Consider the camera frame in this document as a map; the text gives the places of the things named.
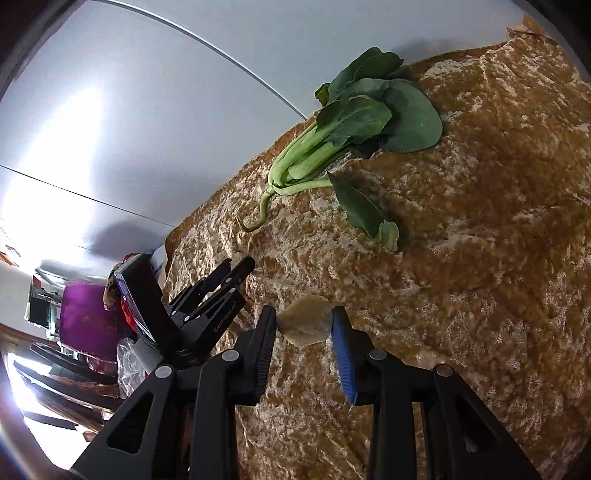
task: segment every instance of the white wall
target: white wall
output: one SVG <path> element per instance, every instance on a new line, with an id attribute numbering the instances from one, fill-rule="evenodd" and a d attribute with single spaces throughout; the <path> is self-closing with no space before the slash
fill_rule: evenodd
<path id="1" fill-rule="evenodd" d="M 0 323 L 45 338 L 45 330 L 25 320 L 32 276 L 0 261 Z"/>

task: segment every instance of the green leaf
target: green leaf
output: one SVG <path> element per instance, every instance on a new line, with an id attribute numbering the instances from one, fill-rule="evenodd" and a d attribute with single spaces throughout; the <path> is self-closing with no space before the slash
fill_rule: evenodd
<path id="1" fill-rule="evenodd" d="M 368 138 L 378 135 L 391 117 L 390 109 L 378 100 L 365 95 L 350 98 L 339 117 L 338 127 L 327 139 L 335 147 L 343 147 L 348 142 L 363 143 Z"/>
<path id="2" fill-rule="evenodd" d="M 336 100 L 340 91 L 347 83 L 353 80 L 353 77 L 355 77 L 355 72 L 363 64 L 363 62 L 365 62 L 365 60 L 380 53 L 382 53 L 382 51 L 378 47 L 368 48 L 359 57 L 354 59 L 354 61 L 352 61 L 347 68 L 341 70 L 335 79 L 330 82 L 329 100 Z"/>
<path id="3" fill-rule="evenodd" d="M 389 73 L 388 75 L 386 75 L 386 78 L 389 80 L 393 80 L 393 79 L 408 80 L 409 82 L 412 82 L 413 85 L 416 86 L 418 89 L 421 88 L 421 87 L 419 87 L 419 85 L 417 83 L 417 79 L 411 73 L 408 65 L 402 65 L 400 68 L 397 68 L 392 73 Z"/>
<path id="4" fill-rule="evenodd" d="M 355 228 L 362 228 L 371 238 L 376 238 L 379 226 L 386 219 L 382 212 L 359 190 L 340 177 L 327 173 L 339 204 L 347 214 L 347 221 Z"/>
<path id="5" fill-rule="evenodd" d="M 400 68 L 403 60 L 391 51 L 374 55 L 363 62 L 353 77 L 353 81 L 364 78 L 385 79 L 388 73 Z"/>
<path id="6" fill-rule="evenodd" d="M 317 131 L 336 122 L 343 113 L 348 100 L 337 100 L 326 105 L 316 116 Z"/>
<path id="7" fill-rule="evenodd" d="M 323 83 L 320 85 L 320 88 L 314 92 L 314 96 L 322 104 L 322 106 L 326 106 L 326 104 L 329 102 L 329 85 L 330 83 Z"/>
<path id="8" fill-rule="evenodd" d="M 394 222 L 387 222 L 384 220 L 379 224 L 378 234 L 374 240 L 377 241 L 386 250 L 392 252 L 398 251 L 398 240 L 400 239 L 400 233 L 398 232 L 398 226 Z"/>
<path id="9" fill-rule="evenodd" d="M 349 151 L 358 158 L 370 158 L 374 153 L 376 153 L 380 146 L 382 145 L 383 140 L 379 136 L 372 137 L 360 144 L 351 144 L 349 145 Z"/>
<path id="10" fill-rule="evenodd" d="M 382 146 L 390 152 L 406 153 L 435 145 L 441 138 L 443 126 L 439 114 L 412 82 L 392 80 L 382 96 L 392 112 L 392 119 L 383 130 L 388 136 Z"/>
<path id="11" fill-rule="evenodd" d="M 340 93 L 339 100 L 358 95 L 367 95 L 380 100 L 388 87 L 390 87 L 390 80 L 361 79 L 348 84 Z"/>

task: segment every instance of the food piece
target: food piece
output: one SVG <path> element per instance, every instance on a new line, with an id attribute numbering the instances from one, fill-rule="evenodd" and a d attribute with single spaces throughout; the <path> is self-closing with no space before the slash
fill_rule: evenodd
<path id="1" fill-rule="evenodd" d="M 331 173 L 327 173 L 327 176 L 351 226 L 362 228 L 387 250 L 397 251 L 400 235 L 396 223 L 388 222 L 371 200 L 346 181 Z"/>
<path id="2" fill-rule="evenodd" d="M 277 316 L 277 329 L 297 347 L 324 342 L 331 325 L 332 305 L 318 295 L 304 295 L 292 301 Z"/>
<path id="3" fill-rule="evenodd" d="M 380 147 L 405 153 L 432 147 L 439 141 L 441 119 L 418 86 L 401 78 L 412 78 L 402 62 L 395 53 L 372 47 L 332 82 L 316 90 L 314 95 L 323 105 L 316 122 L 285 147 L 271 165 L 259 219 L 246 226 L 236 217 L 244 232 L 265 224 L 269 200 L 276 193 L 293 195 L 330 187 L 328 179 L 317 177 L 348 151 L 369 158 Z"/>

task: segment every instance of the screw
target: screw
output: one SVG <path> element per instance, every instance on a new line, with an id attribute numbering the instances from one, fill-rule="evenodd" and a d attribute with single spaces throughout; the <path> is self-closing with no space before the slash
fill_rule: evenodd
<path id="1" fill-rule="evenodd" d="M 451 377 L 453 375 L 453 368 L 446 364 L 437 365 L 435 371 L 440 377 Z"/>
<path id="2" fill-rule="evenodd" d="M 170 368 L 168 365 L 161 365 L 156 369 L 156 377 L 158 378 L 166 378 L 173 372 L 173 369 Z"/>
<path id="3" fill-rule="evenodd" d="M 379 348 L 374 348 L 373 350 L 371 350 L 371 352 L 369 353 L 369 356 L 371 358 L 373 358 L 374 360 L 384 360 L 388 355 L 386 352 L 384 352 L 382 349 Z"/>
<path id="4" fill-rule="evenodd" d="M 226 362 L 233 362 L 234 360 L 238 360 L 238 357 L 240 357 L 240 354 L 235 350 L 226 350 L 222 354 L 222 360 Z"/>

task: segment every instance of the red object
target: red object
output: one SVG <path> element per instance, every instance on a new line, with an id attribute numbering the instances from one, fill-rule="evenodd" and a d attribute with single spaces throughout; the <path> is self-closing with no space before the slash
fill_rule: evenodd
<path id="1" fill-rule="evenodd" d="M 136 255 L 136 254 L 126 255 L 125 258 L 123 259 L 123 263 L 125 263 L 128 258 L 131 258 L 134 255 Z M 121 298 L 121 310 L 123 310 L 123 315 L 125 316 L 125 321 L 127 322 L 127 325 L 129 325 L 129 327 L 131 327 L 131 329 L 135 333 L 139 333 L 138 326 L 135 323 L 134 315 L 131 313 L 131 309 L 129 308 L 129 305 L 127 305 L 127 302 L 123 298 Z"/>

